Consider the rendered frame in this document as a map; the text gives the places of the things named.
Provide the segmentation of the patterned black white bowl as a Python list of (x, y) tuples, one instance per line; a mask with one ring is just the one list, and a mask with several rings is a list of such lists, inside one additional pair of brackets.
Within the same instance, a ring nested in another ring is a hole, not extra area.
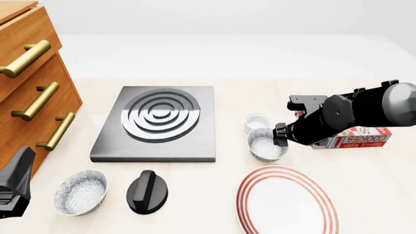
[(247, 135), (247, 145), (250, 153), (259, 161), (272, 163), (279, 160), (287, 152), (288, 146), (274, 144), (273, 132), (269, 128), (252, 130)]
[(58, 187), (53, 204), (64, 216), (84, 216), (94, 212), (104, 201), (108, 181), (104, 173), (83, 170), (74, 173)]

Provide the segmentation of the white plate with red rings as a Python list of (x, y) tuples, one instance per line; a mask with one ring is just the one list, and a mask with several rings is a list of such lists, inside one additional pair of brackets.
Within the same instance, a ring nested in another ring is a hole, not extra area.
[(238, 186), (235, 214), (243, 234), (342, 234), (328, 193), (311, 177), (283, 165), (264, 165)]

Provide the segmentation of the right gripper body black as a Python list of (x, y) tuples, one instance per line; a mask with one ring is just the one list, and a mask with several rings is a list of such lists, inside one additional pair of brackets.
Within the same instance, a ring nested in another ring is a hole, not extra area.
[(293, 139), (293, 134), (285, 123), (276, 124), (274, 130), (272, 130), (272, 134), (275, 146), (287, 147), (288, 141)]

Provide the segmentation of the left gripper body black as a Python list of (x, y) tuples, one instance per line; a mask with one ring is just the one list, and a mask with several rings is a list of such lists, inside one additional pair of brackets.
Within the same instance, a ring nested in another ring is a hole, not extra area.
[(22, 217), (30, 200), (30, 194), (0, 187), (0, 218)]

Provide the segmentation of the flat black stove plate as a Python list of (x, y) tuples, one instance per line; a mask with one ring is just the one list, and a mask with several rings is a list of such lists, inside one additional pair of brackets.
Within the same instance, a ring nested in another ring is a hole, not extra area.
[(96, 163), (213, 163), (212, 86), (122, 87), (91, 152)]

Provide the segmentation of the round black stove knob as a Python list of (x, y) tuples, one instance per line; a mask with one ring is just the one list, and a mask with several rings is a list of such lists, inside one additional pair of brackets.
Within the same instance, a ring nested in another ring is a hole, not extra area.
[(136, 214), (149, 215), (157, 212), (168, 198), (165, 180), (154, 171), (144, 170), (127, 189), (126, 200)]

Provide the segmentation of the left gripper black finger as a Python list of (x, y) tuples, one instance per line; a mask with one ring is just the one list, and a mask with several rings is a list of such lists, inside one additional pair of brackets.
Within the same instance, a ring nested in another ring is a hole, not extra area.
[(12, 192), (18, 196), (30, 196), (30, 179), (35, 152), (22, 147), (0, 171), (0, 192)]

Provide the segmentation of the red white cookie box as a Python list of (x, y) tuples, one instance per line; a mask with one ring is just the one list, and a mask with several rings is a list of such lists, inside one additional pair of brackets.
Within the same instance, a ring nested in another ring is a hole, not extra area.
[(356, 126), (344, 130), (326, 140), (311, 145), (313, 150), (328, 150), (335, 148), (379, 148), (392, 136), (386, 127)]

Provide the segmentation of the wooden cabinet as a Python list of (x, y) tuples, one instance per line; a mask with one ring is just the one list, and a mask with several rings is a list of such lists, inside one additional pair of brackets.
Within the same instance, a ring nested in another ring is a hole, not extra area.
[[(16, 17), (23, 15), (24, 13), (26, 13), (27, 11), (35, 7), (41, 7), (41, 6), (36, 1), (0, 1), (0, 26), (8, 23), (9, 21), (12, 21)], [(77, 94), (78, 94), (79, 100), (82, 101), (78, 91), (77, 91)]]

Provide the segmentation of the small white ramekin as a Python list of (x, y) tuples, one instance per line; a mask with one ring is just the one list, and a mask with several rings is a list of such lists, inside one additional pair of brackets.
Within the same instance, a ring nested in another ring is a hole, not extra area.
[(260, 128), (269, 128), (270, 122), (266, 114), (262, 112), (251, 112), (244, 119), (244, 131), (249, 134), (251, 131)]

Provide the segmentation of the wooden drawer with recessed top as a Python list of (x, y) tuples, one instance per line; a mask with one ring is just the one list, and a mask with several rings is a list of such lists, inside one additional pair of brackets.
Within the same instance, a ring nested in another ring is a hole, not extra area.
[(22, 56), (24, 45), (47, 40), (51, 48), (23, 70), (17, 77), (0, 73), (0, 103), (24, 83), (40, 66), (53, 56), (62, 44), (45, 7), (35, 7), (0, 26), (0, 66), (8, 66)]

